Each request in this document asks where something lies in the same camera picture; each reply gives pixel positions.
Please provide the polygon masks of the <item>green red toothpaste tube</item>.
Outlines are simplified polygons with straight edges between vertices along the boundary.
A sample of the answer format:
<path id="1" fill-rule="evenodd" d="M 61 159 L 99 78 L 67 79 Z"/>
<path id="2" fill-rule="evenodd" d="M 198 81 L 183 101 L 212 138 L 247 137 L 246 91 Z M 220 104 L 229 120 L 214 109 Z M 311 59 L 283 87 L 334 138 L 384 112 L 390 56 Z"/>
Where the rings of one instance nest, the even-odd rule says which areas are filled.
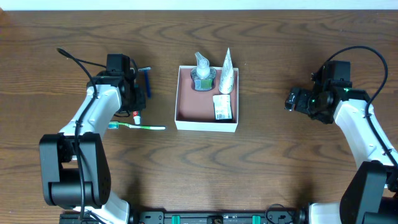
<path id="1" fill-rule="evenodd" d="M 134 120 L 135 125 L 140 125 L 141 124 L 141 112 L 134 111 L 132 115 L 133 115 L 133 120 Z"/>

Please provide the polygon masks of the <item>blue disposable razor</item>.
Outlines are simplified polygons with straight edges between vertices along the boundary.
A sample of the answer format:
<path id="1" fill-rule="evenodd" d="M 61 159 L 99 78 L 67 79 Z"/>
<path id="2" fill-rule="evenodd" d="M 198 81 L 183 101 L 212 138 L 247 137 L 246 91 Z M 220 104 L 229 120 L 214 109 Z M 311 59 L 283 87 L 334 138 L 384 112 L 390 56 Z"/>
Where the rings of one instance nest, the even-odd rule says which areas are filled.
<path id="1" fill-rule="evenodd" d="M 152 69 L 152 67 L 142 67 L 139 68 L 139 72 L 144 73 L 144 80 L 145 80 L 145 85 L 146 85 L 146 93 L 148 98 L 152 98 L 152 90 L 150 87 L 150 80 L 149 80 L 149 71 Z"/>

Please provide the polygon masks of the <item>green white toothbrush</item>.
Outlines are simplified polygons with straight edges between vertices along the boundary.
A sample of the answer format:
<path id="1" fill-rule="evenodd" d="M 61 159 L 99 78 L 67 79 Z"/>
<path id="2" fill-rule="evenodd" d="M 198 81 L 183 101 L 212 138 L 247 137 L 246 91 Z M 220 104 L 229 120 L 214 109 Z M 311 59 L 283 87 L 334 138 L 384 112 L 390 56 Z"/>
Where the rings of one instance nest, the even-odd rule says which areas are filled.
<path id="1" fill-rule="evenodd" d="M 162 131 L 166 129 L 165 126 L 143 126 L 143 125 L 123 123 L 119 121 L 110 121 L 108 124 L 108 129 L 119 129 L 120 126 L 125 126 L 130 129 L 148 129 L 156 131 Z"/>

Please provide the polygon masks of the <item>clear blue soap pump bottle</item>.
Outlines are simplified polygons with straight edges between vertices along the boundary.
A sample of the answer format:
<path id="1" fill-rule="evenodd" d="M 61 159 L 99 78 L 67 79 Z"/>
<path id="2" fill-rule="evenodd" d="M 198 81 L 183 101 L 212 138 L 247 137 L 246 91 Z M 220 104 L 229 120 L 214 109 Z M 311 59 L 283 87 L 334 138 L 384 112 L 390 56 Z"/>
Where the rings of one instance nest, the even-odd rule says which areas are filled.
<path id="1" fill-rule="evenodd" d="M 210 91 L 215 87 L 216 70 L 210 66 L 207 58 L 196 52 L 197 65 L 190 72 L 195 91 Z"/>

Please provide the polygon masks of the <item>green white soap packet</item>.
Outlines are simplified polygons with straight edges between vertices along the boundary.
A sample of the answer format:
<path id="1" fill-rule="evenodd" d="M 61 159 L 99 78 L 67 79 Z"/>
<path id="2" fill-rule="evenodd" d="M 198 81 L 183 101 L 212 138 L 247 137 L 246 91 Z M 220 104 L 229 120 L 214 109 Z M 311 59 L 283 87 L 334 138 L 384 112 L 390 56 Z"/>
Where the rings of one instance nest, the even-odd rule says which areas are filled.
<path id="1" fill-rule="evenodd" d="M 213 105 L 216 120 L 233 118 L 230 95 L 214 95 Z"/>

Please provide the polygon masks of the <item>white lotion tube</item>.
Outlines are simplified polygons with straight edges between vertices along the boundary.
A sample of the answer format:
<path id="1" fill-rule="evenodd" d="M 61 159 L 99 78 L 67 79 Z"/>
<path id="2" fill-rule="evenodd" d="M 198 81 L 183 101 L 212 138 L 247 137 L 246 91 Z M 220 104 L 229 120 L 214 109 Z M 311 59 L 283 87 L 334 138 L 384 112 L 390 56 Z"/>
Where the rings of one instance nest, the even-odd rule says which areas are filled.
<path id="1" fill-rule="evenodd" d="M 227 49 L 226 56 L 223 63 L 223 68 L 220 75 L 219 91 L 226 95 L 230 94 L 234 87 L 234 70 L 231 59 L 230 49 Z"/>

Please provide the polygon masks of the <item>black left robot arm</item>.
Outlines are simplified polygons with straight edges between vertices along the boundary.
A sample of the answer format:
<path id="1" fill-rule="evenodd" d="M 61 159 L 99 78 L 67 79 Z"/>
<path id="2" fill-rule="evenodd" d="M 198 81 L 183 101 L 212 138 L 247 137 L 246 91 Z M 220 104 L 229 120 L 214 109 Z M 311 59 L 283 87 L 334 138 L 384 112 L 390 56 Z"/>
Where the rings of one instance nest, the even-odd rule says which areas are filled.
<path id="1" fill-rule="evenodd" d="M 74 210 L 71 223 L 132 223 L 130 204 L 111 189 L 102 139 L 114 115 L 145 105 L 136 76 L 134 70 L 97 74 L 72 120 L 39 141 L 44 200 Z"/>

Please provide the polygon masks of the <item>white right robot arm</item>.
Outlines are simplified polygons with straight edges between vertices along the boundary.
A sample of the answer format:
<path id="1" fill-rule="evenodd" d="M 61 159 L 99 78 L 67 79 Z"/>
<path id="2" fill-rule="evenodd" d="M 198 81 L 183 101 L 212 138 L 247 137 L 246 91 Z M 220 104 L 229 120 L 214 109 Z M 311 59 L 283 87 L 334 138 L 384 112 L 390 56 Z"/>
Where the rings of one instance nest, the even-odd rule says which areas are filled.
<path id="1" fill-rule="evenodd" d="M 357 171 L 339 202 L 313 203 L 298 221 L 305 223 L 397 223 L 397 151 L 391 145 L 364 90 L 292 88 L 285 102 L 295 110 L 343 132 Z"/>

